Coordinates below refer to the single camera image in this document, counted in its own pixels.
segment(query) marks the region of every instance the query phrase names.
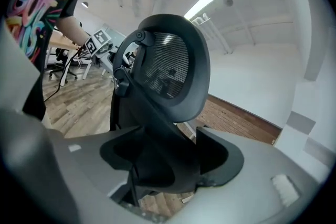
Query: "gray surface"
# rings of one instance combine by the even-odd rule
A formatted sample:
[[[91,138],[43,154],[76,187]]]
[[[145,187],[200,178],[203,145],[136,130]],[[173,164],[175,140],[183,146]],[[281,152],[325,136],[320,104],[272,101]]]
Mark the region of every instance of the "gray surface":
[[[0,107],[21,111],[40,73],[20,49],[3,19],[0,22],[0,70]]]
[[[244,166],[222,187],[199,188],[194,198],[168,223],[286,223],[299,215],[318,190],[303,169],[276,148],[238,135],[215,131],[240,148]],[[288,208],[280,201],[271,178],[288,175],[301,197]]]
[[[223,145],[223,147],[228,151],[228,156],[222,165],[201,175],[202,179],[200,183],[207,187],[222,186],[227,182],[230,182],[241,171],[244,165],[244,156],[236,145],[219,138],[217,135],[212,134],[207,129],[202,129],[202,131],[197,133],[197,144],[198,141],[202,143],[202,135],[206,135],[213,141]]]
[[[106,194],[99,191],[73,158],[67,141],[60,132],[49,130],[49,136],[63,178],[76,201],[81,223],[151,223],[117,205]]]
[[[318,184],[276,148],[238,135],[208,128],[205,130],[239,147],[245,158],[243,169],[222,187],[199,188],[187,206],[168,223],[286,223],[302,212],[318,190]],[[121,133],[101,134],[102,137],[96,135],[95,143],[98,145],[108,136]],[[79,208],[82,223],[149,223],[144,219],[146,216],[135,215],[108,199],[106,187],[98,186],[105,184],[102,183],[104,172],[101,171],[104,167],[101,164],[93,167],[97,160],[94,153],[97,145],[90,145],[93,140],[90,141],[88,137],[65,140],[53,130],[50,137],[63,177]],[[82,153],[70,153],[68,144],[81,144]],[[84,156],[85,152],[93,153],[93,159]],[[87,174],[98,170],[98,175]],[[117,187],[120,181],[115,180],[117,171],[110,167],[109,170],[113,171],[113,176],[110,178],[111,173],[106,171],[108,177],[105,179],[113,183],[105,186],[112,189],[112,185]],[[301,195],[287,208],[282,205],[271,183],[271,178],[279,174],[289,176]]]
[[[310,137],[303,150],[329,168],[335,164],[336,154]]]
[[[54,158],[48,130],[41,122],[0,109],[0,134],[2,163],[26,195],[56,222],[78,223],[76,203]],[[17,208],[25,206],[27,198],[22,202],[18,201]]]
[[[287,125],[301,133],[309,134],[315,125],[315,121],[297,112],[291,111],[287,120]]]
[[[87,175],[95,187],[103,194],[111,196],[121,185],[127,183],[128,172],[113,169],[99,154],[102,144],[116,138],[130,129],[123,131],[106,132],[98,135],[89,135],[65,139],[70,145],[79,145],[80,150],[71,153],[80,169]]]

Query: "desk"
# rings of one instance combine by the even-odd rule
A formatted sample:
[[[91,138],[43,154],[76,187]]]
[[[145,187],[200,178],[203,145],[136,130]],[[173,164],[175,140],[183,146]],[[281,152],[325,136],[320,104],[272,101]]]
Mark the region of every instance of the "desk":
[[[63,37],[61,33],[53,31],[52,35],[51,35],[51,38],[50,38],[50,41],[49,41],[48,48],[49,48],[49,50],[48,50],[48,54],[47,54],[47,57],[46,57],[46,62],[45,62],[44,68],[47,68],[51,48],[59,48],[59,49],[69,50],[68,59],[67,59],[67,62],[66,62],[66,65],[67,65],[68,62],[70,61],[70,59],[77,52],[78,46],[72,44],[71,40],[66,38],[66,37]],[[66,67],[64,76],[61,79],[61,86],[64,86],[65,79],[67,77],[67,73],[68,73],[68,70],[69,70],[69,66],[70,65],[68,65]]]

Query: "mesh headrest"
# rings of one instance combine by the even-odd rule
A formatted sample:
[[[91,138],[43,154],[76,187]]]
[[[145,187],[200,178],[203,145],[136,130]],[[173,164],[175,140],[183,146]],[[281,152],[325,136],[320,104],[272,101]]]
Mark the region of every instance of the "mesh headrest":
[[[173,34],[155,32],[155,43],[146,50],[140,84],[163,98],[180,93],[188,73],[188,50],[183,40]]]
[[[153,15],[138,30],[154,34],[134,79],[173,122],[196,117],[203,109],[209,88],[210,60],[202,33],[184,17]]]

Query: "person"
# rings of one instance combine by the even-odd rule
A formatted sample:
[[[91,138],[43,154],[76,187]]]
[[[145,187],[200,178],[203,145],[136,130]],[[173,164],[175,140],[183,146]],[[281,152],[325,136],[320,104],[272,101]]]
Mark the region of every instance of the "person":
[[[9,0],[5,12],[6,24],[20,49],[40,72],[23,112],[51,127],[44,104],[42,78],[46,51],[56,25],[59,31],[82,46],[89,35],[73,16],[77,0]]]
[[[128,61],[128,64],[125,63],[127,66],[127,68],[131,68],[133,63],[134,63],[134,60],[135,60],[135,57],[137,55],[137,52],[138,52],[138,48],[136,47],[136,49],[131,53],[130,51],[127,52],[125,54],[126,58],[127,58],[127,61]]]

